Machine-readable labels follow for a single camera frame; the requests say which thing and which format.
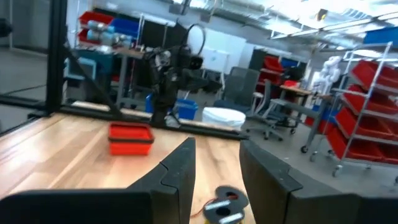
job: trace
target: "wooden tabletop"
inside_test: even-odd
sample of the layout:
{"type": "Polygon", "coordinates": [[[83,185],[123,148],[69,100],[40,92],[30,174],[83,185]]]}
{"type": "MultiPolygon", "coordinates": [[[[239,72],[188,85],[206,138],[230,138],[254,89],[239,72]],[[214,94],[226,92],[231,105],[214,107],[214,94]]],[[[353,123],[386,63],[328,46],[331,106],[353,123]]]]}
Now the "wooden tabletop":
{"type": "MultiPolygon", "coordinates": [[[[87,102],[82,102],[82,101],[76,101],[72,105],[73,106],[82,107],[82,108],[109,111],[109,107],[108,106],[100,105],[100,104],[96,104],[96,103],[87,103],[87,102]]],[[[140,117],[143,117],[143,118],[150,118],[152,116],[151,113],[146,113],[146,112],[138,111],[138,110],[122,109],[121,112],[123,114],[140,116],[140,117]]],[[[179,121],[182,124],[192,124],[192,125],[196,125],[196,126],[202,126],[202,127],[207,127],[207,128],[215,128],[215,129],[223,129],[223,130],[227,130],[227,131],[233,131],[234,130],[233,128],[231,128],[229,126],[207,124],[207,123],[203,123],[203,122],[200,122],[200,121],[192,121],[192,120],[187,120],[187,119],[179,119],[179,121]]]]}
{"type": "MultiPolygon", "coordinates": [[[[110,156],[108,122],[64,114],[41,118],[0,138],[0,198],[29,189],[125,188],[189,136],[197,147],[191,213],[213,198],[219,185],[245,192],[238,141],[152,131],[155,142],[148,156],[110,156]]],[[[250,206],[245,212],[245,223],[254,223],[250,206]]],[[[204,224],[204,218],[190,223],[204,224]]]]}
{"type": "Polygon", "coordinates": [[[311,91],[304,90],[304,89],[299,88],[299,87],[281,85],[280,88],[284,89],[284,90],[287,90],[287,91],[293,91],[293,92],[301,94],[301,95],[311,95],[312,94],[311,91]]]}

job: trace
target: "metal shelving rack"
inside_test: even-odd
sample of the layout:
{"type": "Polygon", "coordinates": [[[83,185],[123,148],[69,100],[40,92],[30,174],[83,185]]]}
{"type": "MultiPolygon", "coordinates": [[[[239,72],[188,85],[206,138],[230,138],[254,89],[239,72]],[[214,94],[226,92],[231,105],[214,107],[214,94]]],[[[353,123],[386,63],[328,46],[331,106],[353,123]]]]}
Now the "metal shelving rack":
{"type": "MultiPolygon", "coordinates": [[[[381,70],[383,68],[383,65],[386,62],[386,60],[388,60],[389,53],[392,50],[393,50],[392,42],[389,42],[387,44],[364,44],[364,45],[359,45],[359,46],[357,46],[357,47],[355,47],[353,49],[348,49],[346,54],[345,54],[345,56],[344,56],[343,60],[347,61],[348,64],[347,64],[347,67],[346,67],[345,72],[344,72],[345,76],[343,77],[343,80],[341,81],[339,88],[332,89],[332,91],[335,92],[335,98],[333,100],[333,106],[332,106],[331,111],[333,111],[339,105],[339,102],[342,102],[342,103],[345,102],[345,99],[343,97],[343,93],[349,93],[349,94],[355,94],[355,95],[364,96],[365,97],[365,102],[364,102],[364,104],[363,104],[363,106],[361,108],[361,111],[359,111],[358,118],[356,120],[356,124],[355,124],[354,129],[353,129],[353,134],[351,136],[347,136],[347,134],[344,133],[344,131],[341,128],[341,126],[339,124],[337,124],[338,128],[343,132],[345,137],[348,139],[348,143],[346,145],[346,148],[344,149],[343,156],[341,157],[338,165],[335,167],[334,171],[332,172],[333,177],[337,177],[340,174],[340,172],[341,172],[341,170],[343,168],[343,163],[344,162],[354,162],[354,163],[365,164],[367,169],[370,169],[371,166],[398,167],[398,165],[394,165],[394,164],[386,164],[386,163],[382,163],[382,162],[373,162],[373,161],[367,161],[367,160],[361,160],[361,159],[350,159],[350,158],[347,158],[347,153],[349,151],[348,149],[350,148],[351,143],[353,142],[354,139],[362,139],[362,140],[367,140],[367,141],[372,141],[372,142],[379,142],[379,143],[383,143],[383,144],[392,144],[392,145],[398,146],[398,141],[386,140],[386,139],[381,139],[381,138],[372,138],[372,137],[356,134],[356,132],[358,130],[358,127],[359,127],[359,122],[361,121],[361,118],[364,115],[376,116],[376,117],[379,117],[379,118],[391,119],[393,121],[398,121],[398,114],[390,115],[390,114],[384,114],[384,113],[379,113],[379,112],[375,112],[375,111],[371,111],[371,110],[365,109],[367,107],[368,103],[369,103],[369,99],[372,96],[372,93],[373,93],[374,90],[383,90],[383,91],[390,92],[392,94],[398,94],[398,89],[387,87],[387,86],[382,86],[382,85],[379,85],[379,84],[376,83],[377,79],[380,76],[380,73],[381,73],[381,70]],[[348,77],[349,68],[350,68],[350,65],[351,65],[352,61],[354,61],[353,60],[354,51],[355,50],[359,50],[359,49],[383,51],[383,54],[382,54],[381,57],[372,58],[373,60],[376,60],[376,61],[379,62],[379,66],[378,66],[378,68],[376,70],[376,74],[375,74],[375,76],[373,78],[373,81],[371,83],[371,86],[370,86],[369,91],[368,91],[367,94],[363,94],[363,93],[358,93],[358,92],[355,92],[355,91],[349,91],[349,90],[342,89],[345,79],[346,78],[353,78],[353,77],[348,77]]],[[[323,137],[319,140],[319,143],[318,143],[318,146],[317,146],[316,150],[314,152],[312,152],[312,155],[310,156],[310,161],[312,161],[312,162],[315,161],[315,157],[318,154],[318,149],[319,149],[320,143],[323,140],[323,138],[325,138],[327,122],[326,122],[326,125],[325,125],[325,129],[323,130],[323,137]]],[[[333,150],[329,150],[328,154],[330,156],[334,155],[333,150]]],[[[398,184],[398,176],[396,177],[395,182],[396,182],[396,184],[398,184]]]]}

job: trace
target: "chair wheel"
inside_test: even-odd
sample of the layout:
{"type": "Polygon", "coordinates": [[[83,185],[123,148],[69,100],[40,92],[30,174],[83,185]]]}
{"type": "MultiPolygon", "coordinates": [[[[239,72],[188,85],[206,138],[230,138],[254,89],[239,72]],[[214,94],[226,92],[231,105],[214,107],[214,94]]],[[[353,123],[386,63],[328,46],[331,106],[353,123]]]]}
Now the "chair wheel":
{"type": "Polygon", "coordinates": [[[307,148],[306,146],[302,146],[302,147],[300,148],[300,151],[301,151],[302,153],[307,153],[307,152],[308,152],[308,148],[307,148]]]}

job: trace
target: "blue bin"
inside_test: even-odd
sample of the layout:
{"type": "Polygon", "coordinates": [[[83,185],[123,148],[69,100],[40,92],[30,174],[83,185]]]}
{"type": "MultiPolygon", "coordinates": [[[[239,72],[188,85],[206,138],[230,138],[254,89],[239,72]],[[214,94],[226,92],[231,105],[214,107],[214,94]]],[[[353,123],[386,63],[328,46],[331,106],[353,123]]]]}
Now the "blue bin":
{"type": "Polygon", "coordinates": [[[110,23],[113,26],[114,32],[118,34],[126,34],[133,38],[138,37],[139,23],[127,19],[114,19],[110,23]]]}
{"type": "MultiPolygon", "coordinates": [[[[153,113],[154,109],[150,99],[152,94],[145,98],[145,112],[153,113]]],[[[195,118],[195,113],[198,110],[198,105],[192,100],[177,99],[176,102],[177,113],[179,118],[193,120],[195,118]]]]}
{"type": "Polygon", "coordinates": [[[367,31],[363,39],[364,44],[386,44],[390,41],[398,46],[398,27],[367,31]]]}
{"type": "MultiPolygon", "coordinates": [[[[313,111],[318,111],[319,110],[319,106],[318,105],[313,105],[312,106],[312,110],[313,111]]],[[[322,115],[322,120],[326,121],[329,118],[330,110],[331,110],[330,107],[327,107],[325,109],[325,111],[323,112],[323,115],[322,115]]],[[[336,124],[335,116],[338,114],[338,112],[339,112],[339,110],[334,110],[334,111],[331,112],[331,116],[330,116],[329,122],[331,122],[333,124],[336,124]]]]}

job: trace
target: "black pole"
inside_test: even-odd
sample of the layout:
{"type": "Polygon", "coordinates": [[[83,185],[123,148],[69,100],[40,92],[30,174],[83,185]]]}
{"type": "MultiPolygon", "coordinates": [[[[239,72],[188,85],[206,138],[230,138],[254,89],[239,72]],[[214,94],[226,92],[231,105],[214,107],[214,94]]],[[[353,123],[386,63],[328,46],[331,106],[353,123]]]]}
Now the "black pole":
{"type": "Polygon", "coordinates": [[[58,111],[62,104],[63,45],[67,34],[67,0],[50,1],[49,54],[47,57],[47,91],[45,109],[48,114],[58,111]]]}

